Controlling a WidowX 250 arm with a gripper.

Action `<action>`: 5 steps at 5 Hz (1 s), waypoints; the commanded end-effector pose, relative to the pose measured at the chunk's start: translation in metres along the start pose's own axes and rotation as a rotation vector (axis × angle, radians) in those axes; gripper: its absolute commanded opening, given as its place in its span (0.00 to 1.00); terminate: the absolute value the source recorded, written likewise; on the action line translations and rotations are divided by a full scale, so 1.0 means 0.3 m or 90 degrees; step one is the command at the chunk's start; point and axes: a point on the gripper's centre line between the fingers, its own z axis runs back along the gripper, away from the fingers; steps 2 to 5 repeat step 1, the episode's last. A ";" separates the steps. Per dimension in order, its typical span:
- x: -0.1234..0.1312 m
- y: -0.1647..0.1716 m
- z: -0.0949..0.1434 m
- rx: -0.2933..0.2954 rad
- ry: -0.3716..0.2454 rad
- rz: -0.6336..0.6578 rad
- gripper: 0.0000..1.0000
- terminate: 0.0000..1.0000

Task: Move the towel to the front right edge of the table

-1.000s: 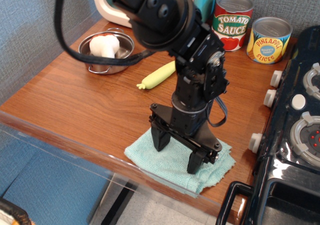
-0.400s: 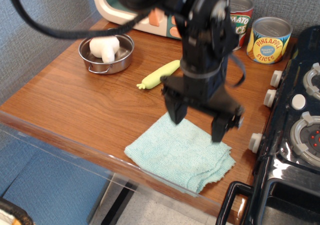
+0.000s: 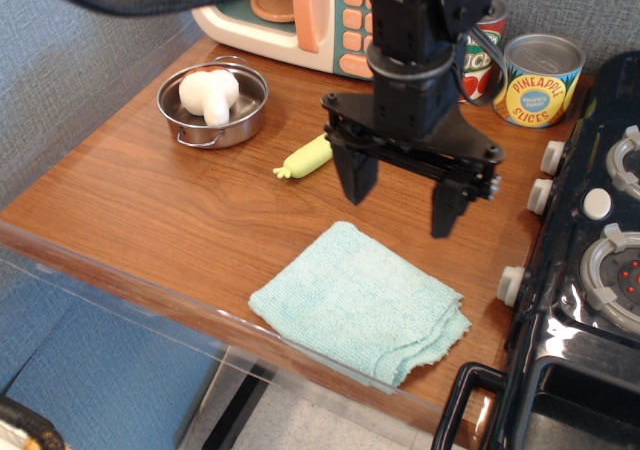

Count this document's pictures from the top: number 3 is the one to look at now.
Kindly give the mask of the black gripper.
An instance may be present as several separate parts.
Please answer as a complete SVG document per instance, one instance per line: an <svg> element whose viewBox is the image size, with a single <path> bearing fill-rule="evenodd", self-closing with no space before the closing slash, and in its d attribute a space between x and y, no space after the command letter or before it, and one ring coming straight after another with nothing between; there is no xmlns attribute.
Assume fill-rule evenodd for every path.
<svg viewBox="0 0 640 450"><path fill-rule="evenodd" d="M432 179L431 234L447 238L469 201L494 198L505 152L462 116L458 59L417 65L385 58L373 71L372 92L322 99L344 194L362 202L377 184L380 162Z"/></svg>

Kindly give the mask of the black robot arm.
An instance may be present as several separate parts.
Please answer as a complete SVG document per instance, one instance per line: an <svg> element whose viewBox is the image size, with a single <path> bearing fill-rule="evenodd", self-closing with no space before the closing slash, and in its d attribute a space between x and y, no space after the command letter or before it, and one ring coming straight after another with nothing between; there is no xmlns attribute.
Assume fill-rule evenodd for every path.
<svg viewBox="0 0 640 450"><path fill-rule="evenodd" d="M330 93L322 105L333 160L346 197L360 203L381 161L435 181L432 230L446 238L469 203L499 186L503 149L469 124L459 100L467 41L501 64L479 28L492 0L370 0L373 41L366 52L370 94Z"/></svg>

